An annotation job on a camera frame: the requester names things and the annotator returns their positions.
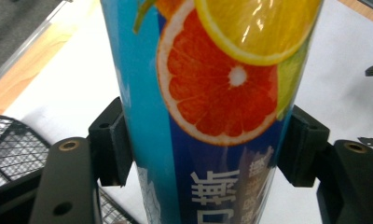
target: fruit illustration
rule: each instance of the fruit illustration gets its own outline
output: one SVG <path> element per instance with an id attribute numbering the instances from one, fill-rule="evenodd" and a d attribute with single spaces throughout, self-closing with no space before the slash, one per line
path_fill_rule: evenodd
<path id="1" fill-rule="evenodd" d="M 278 65 L 277 119 L 283 119 L 297 91 L 307 51 L 308 42 L 305 42 L 294 55 Z"/>
<path id="2" fill-rule="evenodd" d="M 310 34 L 321 0 L 195 0 L 200 21 L 232 58 L 271 65 L 293 55 Z"/>
<path id="3" fill-rule="evenodd" d="M 170 114 L 191 136 L 233 146 L 254 139 L 276 118 L 277 65 L 238 62 L 207 35 L 193 1 L 162 31 L 157 67 Z"/>
<path id="4" fill-rule="evenodd" d="M 133 25 L 133 31 L 135 34 L 138 34 L 141 24 L 143 23 L 146 12 L 156 6 L 160 14 L 169 20 L 173 15 L 176 9 L 184 2 L 185 0 L 145 0 L 143 3 L 138 2 L 138 10 L 136 19 Z"/>

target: black bracket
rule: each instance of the black bracket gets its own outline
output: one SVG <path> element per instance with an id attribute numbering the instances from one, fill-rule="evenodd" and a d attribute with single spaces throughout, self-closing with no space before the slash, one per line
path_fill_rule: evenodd
<path id="1" fill-rule="evenodd" d="M 329 130 L 295 107 L 279 168 L 295 187 L 311 187 L 315 177 L 324 224 L 373 224 L 373 149 L 338 140 L 327 143 Z"/>

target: orange slice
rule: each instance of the orange slice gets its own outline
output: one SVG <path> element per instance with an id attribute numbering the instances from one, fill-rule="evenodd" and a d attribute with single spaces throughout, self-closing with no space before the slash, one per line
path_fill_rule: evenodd
<path id="1" fill-rule="evenodd" d="M 159 87 L 168 110 L 189 135 L 218 146 L 252 140 L 276 118 L 277 66 L 240 63 L 205 33 L 193 1 L 162 32 Z"/>

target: wooden floor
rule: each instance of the wooden floor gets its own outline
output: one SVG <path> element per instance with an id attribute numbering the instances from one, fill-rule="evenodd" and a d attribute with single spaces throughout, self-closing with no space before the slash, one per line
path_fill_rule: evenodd
<path id="1" fill-rule="evenodd" d="M 367 17 L 368 19 L 373 21 L 373 9 L 370 7 L 367 7 L 366 5 L 358 2 L 357 0 L 339 0 L 344 5 L 352 8 L 359 14 Z"/>
<path id="2" fill-rule="evenodd" d="M 373 9 L 366 7 L 357 0 L 339 1 L 373 21 Z M 88 17 L 92 10 L 100 7 L 99 0 L 75 0 L 72 5 L 74 9 L 65 10 L 65 13 L 71 13 L 72 15 L 78 13 L 81 18 Z M 55 22 L 0 79 L 0 114 L 3 114 L 16 100 L 77 28 L 78 22 L 70 22 L 69 20 Z"/>

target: metal mesh basket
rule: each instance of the metal mesh basket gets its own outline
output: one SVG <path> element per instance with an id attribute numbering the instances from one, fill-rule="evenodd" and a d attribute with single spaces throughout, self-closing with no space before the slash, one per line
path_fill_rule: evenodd
<path id="1" fill-rule="evenodd" d="M 50 144 L 23 123 L 0 116 L 0 186 L 43 168 Z M 103 223 L 136 223 L 100 189 Z"/>

